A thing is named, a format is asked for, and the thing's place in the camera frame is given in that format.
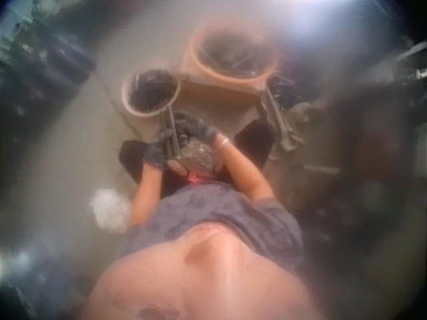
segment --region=soil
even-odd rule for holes
[[[244,35],[224,31],[206,37],[198,55],[200,61],[215,72],[240,79],[261,75],[272,58],[267,47]]]
[[[149,70],[133,78],[129,102],[138,111],[153,112],[169,102],[176,90],[177,81],[166,70]]]

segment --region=gloved hand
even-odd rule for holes
[[[169,160],[167,158],[166,143],[171,141],[171,137],[172,130],[169,129],[158,133],[157,137],[148,144],[144,160],[160,170],[166,170],[168,168],[167,161]]]
[[[207,145],[212,146],[214,144],[218,134],[218,130],[215,127],[206,124],[201,118],[193,116],[186,111],[175,111],[173,116],[179,133],[184,132],[186,135],[195,137]]]

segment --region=concrete floor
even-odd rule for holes
[[[157,129],[151,121],[126,118],[126,123],[117,112],[111,100],[121,105],[123,80],[137,66],[153,61],[166,60],[178,66],[191,32],[208,17],[235,13],[260,23],[266,17],[276,18],[274,8],[260,4],[263,1],[255,1],[252,7],[242,0],[210,2],[180,0],[159,5],[159,1],[152,1],[100,41],[96,74],[25,152],[11,193],[14,217],[12,213],[6,217],[6,222],[13,220],[18,225],[19,233],[15,234],[25,241],[20,240],[23,245],[10,255],[21,253],[24,265],[49,258],[92,279],[115,259],[122,236],[97,226],[89,202],[100,188],[115,189],[131,199],[136,185],[121,168],[117,153],[123,141],[149,140]],[[139,137],[129,129],[129,123],[137,127]],[[224,123],[223,129],[229,126]],[[268,178],[278,186],[282,182],[276,172],[269,166]],[[3,275],[7,272],[4,265]],[[372,303],[385,300],[382,291],[373,295],[375,298],[364,304],[368,313]]]

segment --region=terracotta pot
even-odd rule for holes
[[[241,33],[243,36],[253,39],[254,41],[265,45],[272,53],[271,61],[263,70],[261,75],[253,78],[241,79],[233,78],[227,75],[222,75],[207,65],[203,64],[199,59],[197,48],[205,41],[205,39],[217,32],[233,31]],[[274,42],[267,33],[254,28],[251,25],[243,24],[236,21],[216,21],[200,27],[191,37],[189,42],[189,56],[194,64],[206,75],[213,77],[219,81],[231,84],[252,85],[259,82],[264,82],[275,70],[278,65],[278,51]]]
[[[173,103],[175,102],[175,100],[177,99],[177,97],[179,95],[179,92],[181,91],[181,81],[179,80],[179,77],[176,73],[174,73],[170,69],[166,69],[166,68],[153,68],[153,69],[166,70],[168,73],[170,73],[173,76],[173,78],[176,80],[176,84],[177,84],[175,94],[167,103],[165,103],[165,105],[163,107],[161,107],[160,109],[157,109],[155,111],[144,113],[142,111],[135,109],[131,105],[131,103],[129,102],[129,94],[130,94],[129,87],[131,85],[133,78],[136,75],[140,75],[142,73],[145,73],[146,71],[149,71],[149,69],[135,71],[125,80],[125,82],[123,83],[123,86],[121,87],[121,101],[123,103],[123,106],[125,107],[125,110],[127,112],[131,113],[132,115],[135,115],[136,117],[150,118],[150,117],[153,117],[155,115],[159,115],[160,113],[165,111],[168,106],[173,105]]]

